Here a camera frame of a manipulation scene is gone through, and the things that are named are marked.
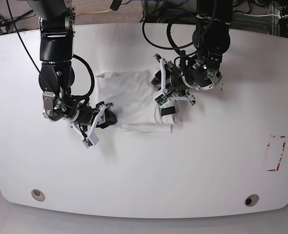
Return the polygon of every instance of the circular hole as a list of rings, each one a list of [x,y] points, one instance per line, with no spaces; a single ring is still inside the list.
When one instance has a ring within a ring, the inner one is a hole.
[[[257,194],[253,194],[245,199],[245,205],[251,207],[251,206],[256,205],[258,201],[259,201],[259,196]]]
[[[31,196],[37,201],[44,201],[45,200],[44,194],[38,189],[32,190]]]

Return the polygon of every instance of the white table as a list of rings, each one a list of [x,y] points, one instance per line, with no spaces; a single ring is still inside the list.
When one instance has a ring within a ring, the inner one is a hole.
[[[147,35],[168,46],[165,28],[147,25]],[[177,44],[190,42],[193,29],[174,26]],[[195,92],[193,107],[181,102],[181,122],[173,133],[122,133],[113,126],[97,131],[100,142],[90,149],[65,121],[42,117],[37,71],[17,35],[0,37],[0,190],[5,199],[56,211],[143,218],[235,215],[287,205],[288,39],[230,34],[221,66],[223,89]],[[39,32],[22,33],[22,38],[37,59]],[[155,68],[155,53],[167,60],[176,55],[147,44],[140,24],[77,26],[74,53],[95,74]],[[73,93],[85,93],[88,73],[75,60],[73,67]],[[268,171],[278,164],[284,141],[279,170]],[[44,202],[32,198],[33,189],[44,192]],[[260,200],[247,207],[251,194]]]

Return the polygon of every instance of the cloth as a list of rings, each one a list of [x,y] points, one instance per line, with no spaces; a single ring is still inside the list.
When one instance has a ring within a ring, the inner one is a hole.
[[[112,102],[122,131],[171,133],[174,116],[161,116],[153,95],[157,88],[150,82],[157,70],[103,73],[95,77],[98,102]]]

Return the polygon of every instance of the white tabletop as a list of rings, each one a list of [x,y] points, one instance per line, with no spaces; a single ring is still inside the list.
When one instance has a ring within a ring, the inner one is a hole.
[[[168,46],[165,28],[147,25],[147,35]],[[177,44],[190,42],[193,30],[175,25]],[[65,121],[42,117],[37,71],[17,35],[0,37],[3,196],[44,209],[143,218],[234,215],[287,205],[288,39],[230,34],[221,65],[223,89],[194,92],[196,106],[181,102],[181,122],[173,133],[122,133],[112,126],[98,129],[100,142],[90,149]],[[37,60],[39,32],[22,38]],[[166,60],[176,56],[147,44],[140,24],[77,26],[74,53],[94,74],[156,68],[155,53]],[[75,60],[73,68],[73,93],[85,93],[88,73]],[[283,142],[279,170],[269,171],[276,169]],[[33,189],[44,192],[44,202],[32,198]],[[251,194],[260,200],[247,207]]]

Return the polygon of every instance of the yellow cable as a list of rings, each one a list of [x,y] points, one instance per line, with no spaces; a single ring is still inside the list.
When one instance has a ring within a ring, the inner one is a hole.
[[[106,10],[106,11],[84,12],[84,13],[80,13],[80,14],[76,15],[76,17],[78,17],[78,16],[80,16],[80,15],[88,15],[88,14],[105,13],[105,12],[109,12],[109,11],[111,11],[111,10],[109,9],[109,10]]]

